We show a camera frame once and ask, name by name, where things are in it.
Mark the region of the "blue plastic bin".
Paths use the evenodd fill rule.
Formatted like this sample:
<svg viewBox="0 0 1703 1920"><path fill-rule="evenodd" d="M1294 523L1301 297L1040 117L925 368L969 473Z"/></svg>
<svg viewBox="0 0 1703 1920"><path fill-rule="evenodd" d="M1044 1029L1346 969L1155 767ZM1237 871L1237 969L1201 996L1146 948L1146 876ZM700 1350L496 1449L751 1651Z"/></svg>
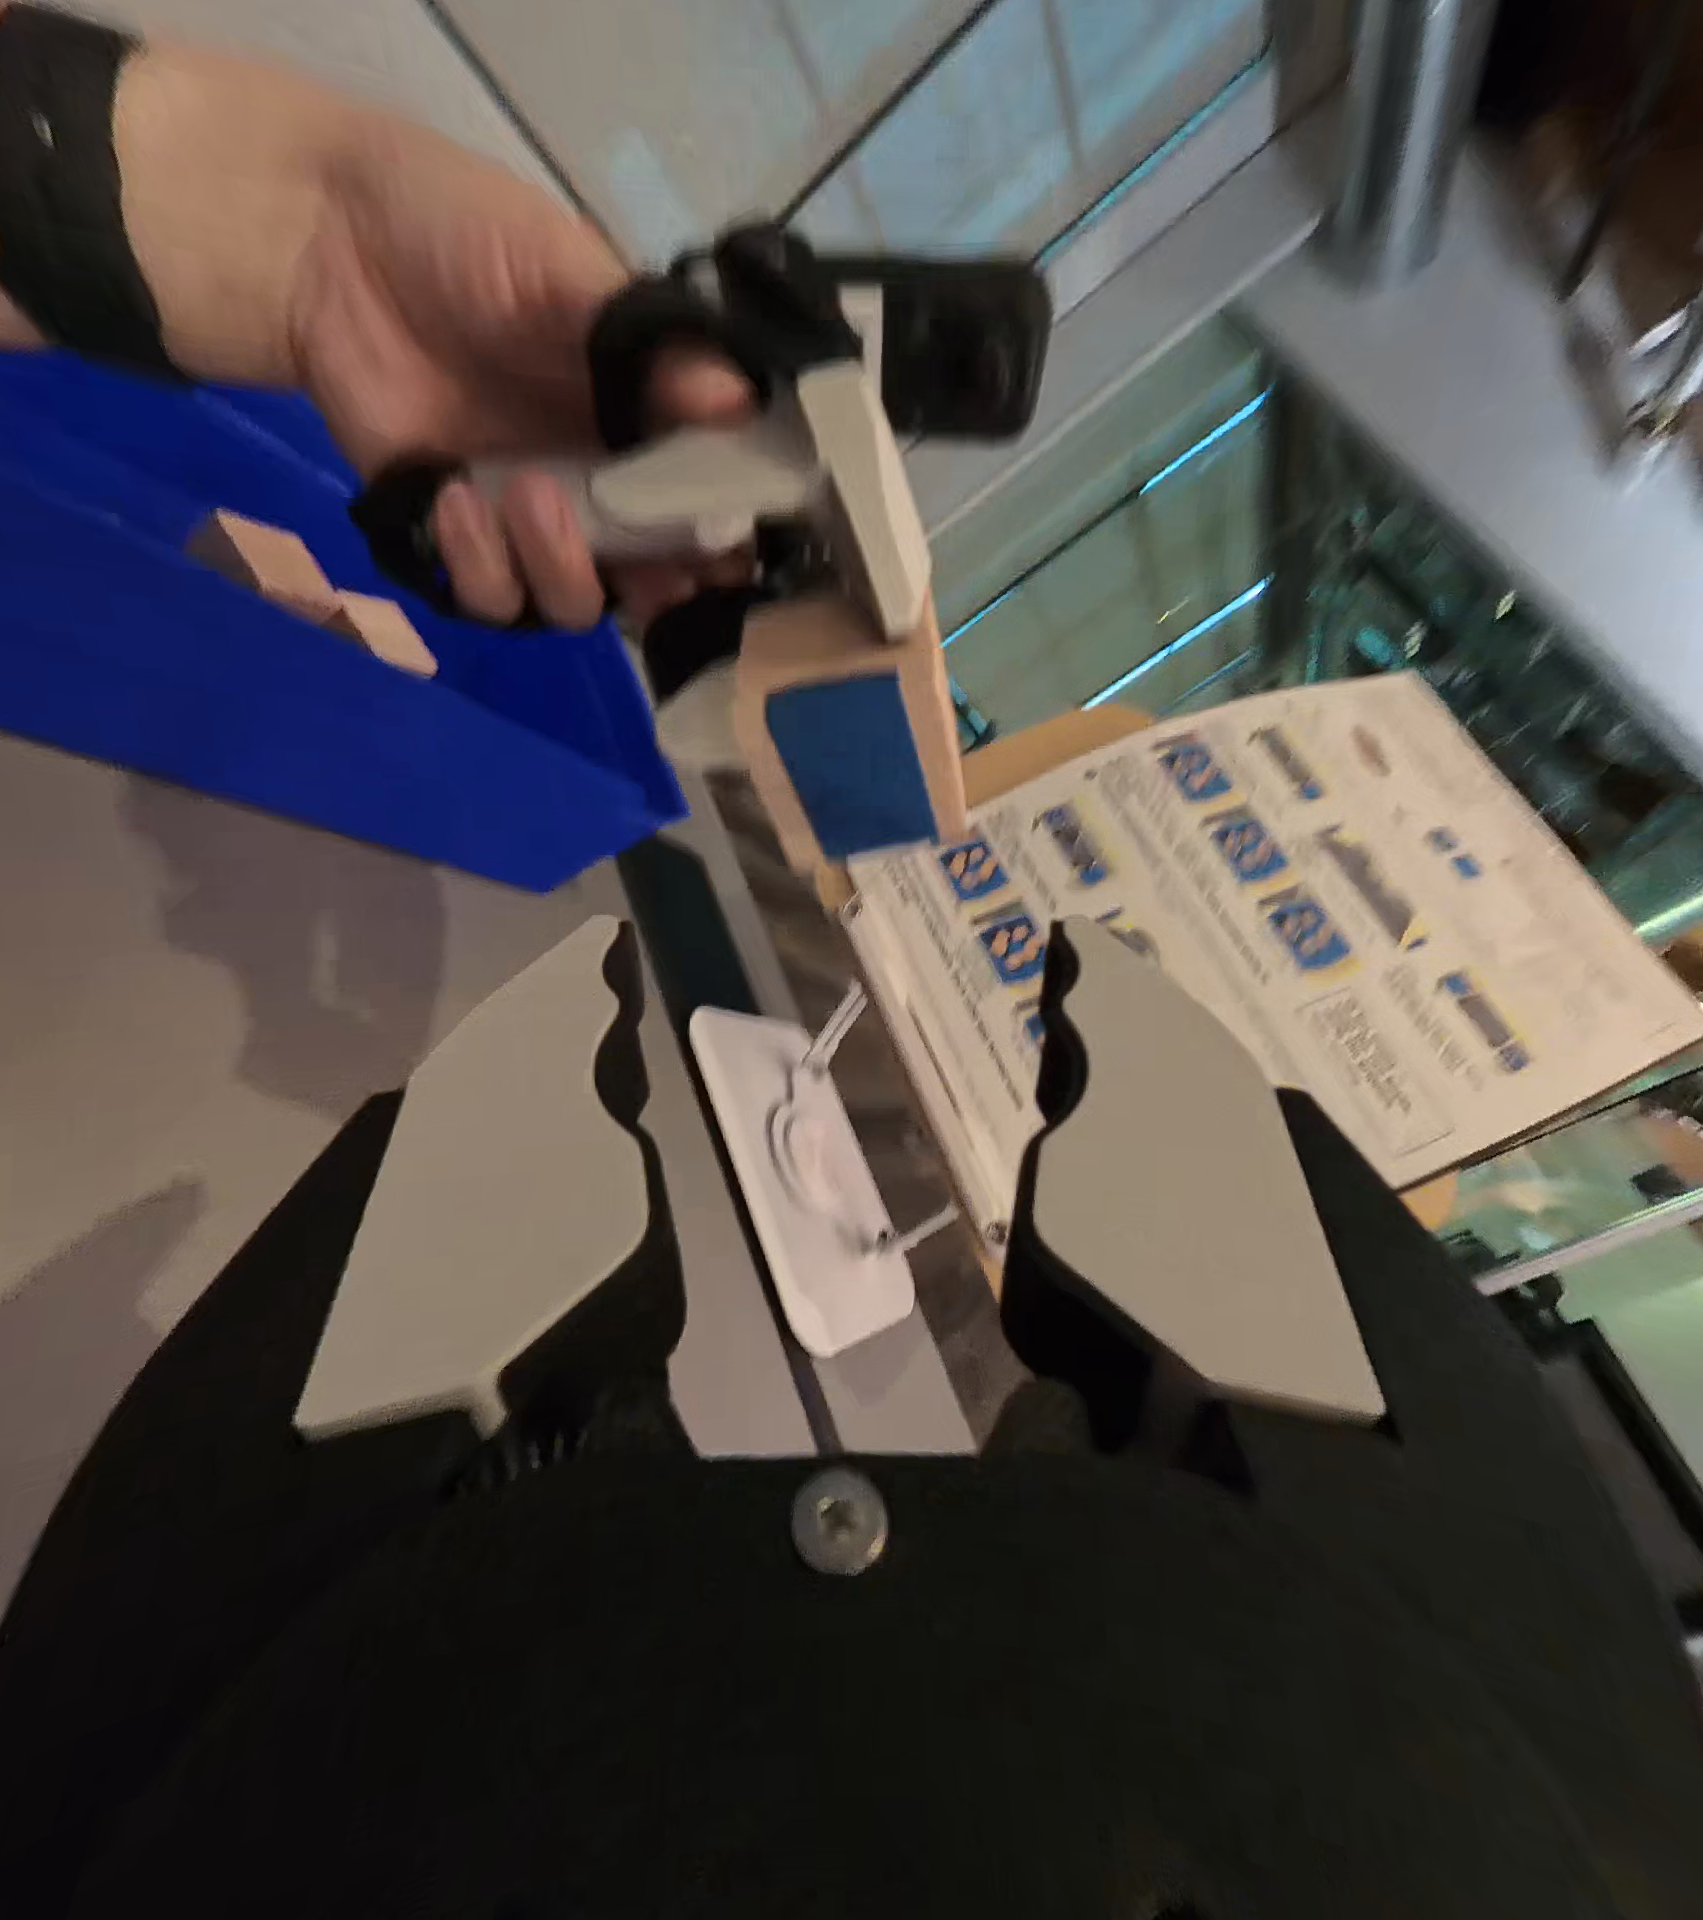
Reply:
<svg viewBox="0 0 1703 1920"><path fill-rule="evenodd" d="M0 352L0 731L548 893L689 816L624 635L499 634L383 580L310 400ZM389 596L430 681L189 555L231 509Z"/></svg>

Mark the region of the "person's left hand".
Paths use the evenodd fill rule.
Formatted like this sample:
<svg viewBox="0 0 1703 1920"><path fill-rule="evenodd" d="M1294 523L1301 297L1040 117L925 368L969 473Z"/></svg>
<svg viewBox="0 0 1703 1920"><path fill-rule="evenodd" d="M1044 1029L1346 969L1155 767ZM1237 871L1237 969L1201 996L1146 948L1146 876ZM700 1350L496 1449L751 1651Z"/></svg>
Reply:
<svg viewBox="0 0 1703 1920"><path fill-rule="evenodd" d="M512 463L448 485L430 541L463 612L632 625L754 576L751 546L600 570L554 464L597 447L590 329L629 279L541 187L256 63L145 45L119 75L123 226L168 358L297 389L361 475Z"/></svg>

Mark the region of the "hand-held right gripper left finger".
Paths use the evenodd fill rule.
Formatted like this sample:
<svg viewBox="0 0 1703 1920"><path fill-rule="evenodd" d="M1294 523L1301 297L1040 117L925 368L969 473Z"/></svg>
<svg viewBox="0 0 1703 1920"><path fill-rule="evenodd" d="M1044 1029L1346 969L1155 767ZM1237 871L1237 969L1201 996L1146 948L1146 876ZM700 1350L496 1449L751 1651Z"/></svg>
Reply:
<svg viewBox="0 0 1703 1920"><path fill-rule="evenodd" d="M308 1439L463 1416L581 1423L662 1373L682 1259L647 1133L647 971L597 915L411 1078L295 1406Z"/></svg>

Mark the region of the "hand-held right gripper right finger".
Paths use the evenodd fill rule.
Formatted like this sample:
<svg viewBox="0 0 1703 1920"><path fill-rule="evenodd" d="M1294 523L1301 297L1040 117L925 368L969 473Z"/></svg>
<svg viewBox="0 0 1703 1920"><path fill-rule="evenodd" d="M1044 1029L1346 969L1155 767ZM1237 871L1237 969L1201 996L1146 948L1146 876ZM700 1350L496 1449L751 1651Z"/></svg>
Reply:
<svg viewBox="0 0 1703 1920"><path fill-rule="evenodd" d="M1384 1422L1290 1124L1237 1036L1112 928L1052 928L1040 1128L1022 1155L1003 1321L1091 1426L1155 1382L1330 1423Z"/></svg>

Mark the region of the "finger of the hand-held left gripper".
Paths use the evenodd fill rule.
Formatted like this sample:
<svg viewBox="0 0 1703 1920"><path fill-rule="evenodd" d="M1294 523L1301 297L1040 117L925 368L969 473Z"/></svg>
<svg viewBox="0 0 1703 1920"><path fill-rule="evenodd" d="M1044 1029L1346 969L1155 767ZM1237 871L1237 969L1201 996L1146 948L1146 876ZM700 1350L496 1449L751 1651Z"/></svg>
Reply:
<svg viewBox="0 0 1703 1920"><path fill-rule="evenodd" d="M862 365L813 365L798 377L793 397L848 589L884 638L905 642L931 612L931 542L880 389Z"/></svg>

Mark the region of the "brown clipboard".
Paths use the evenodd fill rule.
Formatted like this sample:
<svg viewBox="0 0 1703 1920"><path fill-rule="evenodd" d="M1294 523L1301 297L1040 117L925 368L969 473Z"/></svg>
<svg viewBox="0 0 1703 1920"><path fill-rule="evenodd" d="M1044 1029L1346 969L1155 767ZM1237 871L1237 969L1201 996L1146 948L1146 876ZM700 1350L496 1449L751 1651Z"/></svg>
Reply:
<svg viewBox="0 0 1703 1920"><path fill-rule="evenodd" d="M1074 707L1072 715L993 738L962 757L966 811L981 812L1010 791L1135 738L1138 731L1151 731L1155 727L1157 720L1138 707L1101 705Z"/></svg>

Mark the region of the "printed instruction sheet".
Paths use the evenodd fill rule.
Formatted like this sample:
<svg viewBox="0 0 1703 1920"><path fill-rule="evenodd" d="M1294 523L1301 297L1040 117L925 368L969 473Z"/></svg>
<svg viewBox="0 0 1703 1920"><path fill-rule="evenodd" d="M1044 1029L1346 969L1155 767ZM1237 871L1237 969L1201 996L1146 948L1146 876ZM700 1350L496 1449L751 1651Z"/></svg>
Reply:
<svg viewBox="0 0 1703 1920"><path fill-rule="evenodd" d="M1040 1128L1050 930L1089 918L1393 1187L1703 1041L1703 1002L1414 672L1173 718L851 859L871 1002L983 1230Z"/></svg>

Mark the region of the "wooden cube blue marked face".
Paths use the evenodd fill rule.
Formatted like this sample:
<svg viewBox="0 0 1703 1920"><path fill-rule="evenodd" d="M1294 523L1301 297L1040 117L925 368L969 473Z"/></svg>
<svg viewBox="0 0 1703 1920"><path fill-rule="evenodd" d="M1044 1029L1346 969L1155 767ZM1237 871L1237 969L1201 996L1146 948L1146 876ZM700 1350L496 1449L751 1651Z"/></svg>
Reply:
<svg viewBox="0 0 1703 1920"><path fill-rule="evenodd" d="M889 638L842 592L744 615L736 748L785 864L815 876L966 828L959 712L935 602Z"/></svg>
<svg viewBox="0 0 1703 1920"><path fill-rule="evenodd" d="M284 529L236 511L210 511L193 529L187 555L275 612L344 634L333 580L303 541Z"/></svg>
<svg viewBox="0 0 1703 1920"><path fill-rule="evenodd" d="M424 645L407 612L386 596L334 589L319 625L413 681L437 676L430 645Z"/></svg>

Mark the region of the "black wristband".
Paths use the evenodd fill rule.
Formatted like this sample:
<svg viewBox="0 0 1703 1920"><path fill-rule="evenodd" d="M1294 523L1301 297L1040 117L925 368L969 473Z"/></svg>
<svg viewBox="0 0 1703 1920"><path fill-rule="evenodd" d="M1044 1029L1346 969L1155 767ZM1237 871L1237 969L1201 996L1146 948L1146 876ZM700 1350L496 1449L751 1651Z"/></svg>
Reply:
<svg viewBox="0 0 1703 1920"><path fill-rule="evenodd" d="M187 386L123 223L116 110L141 56L121 29L0 5L0 291L50 348Z"/></svg>

